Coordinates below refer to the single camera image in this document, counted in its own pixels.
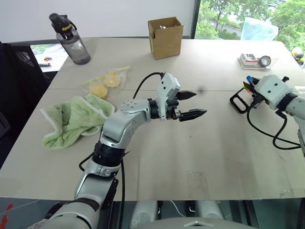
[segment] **yellow fruit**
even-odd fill
[[[100,83],[91,84],[90,87],[89,87],[89,92],[91,94],[94,94],[94,95],[102,98],[102,99],[105,98],[106,95],[108,94],[107,88]]]
[[[117,73],[108,73],[104,78],[104,84],[107,87],[117,87],[121,82]]]

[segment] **cardboard box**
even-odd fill
[[[180,54],[183,25],[176,17],[148,21],[148,30],[156,60]]]

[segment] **water bottle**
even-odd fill
[[[56,38],[66,50],[75,64],[86,64],[91,57],[82,42],[76,26],[68,19],[67,15],[52,13],[49,16],[56,32]]]

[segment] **towel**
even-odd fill
[[[42,144],[48,149],[64,149],[77,138],[100,132],[102,124],[114,112],[114,106],[93,95],[74,96],[62,104],[41,109],[54,131],[44,136]]]

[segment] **window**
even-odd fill
[[[201,0],[194,38],[239,40],[248,36],[245,40],[281,41],[290,51],[296,46],[304,51],[304,15],[305,0]],[[246,17],[257,19],[260,25],[247,30]],[[254,30],[261,37],[249,38],[250,31],[257,35]]]

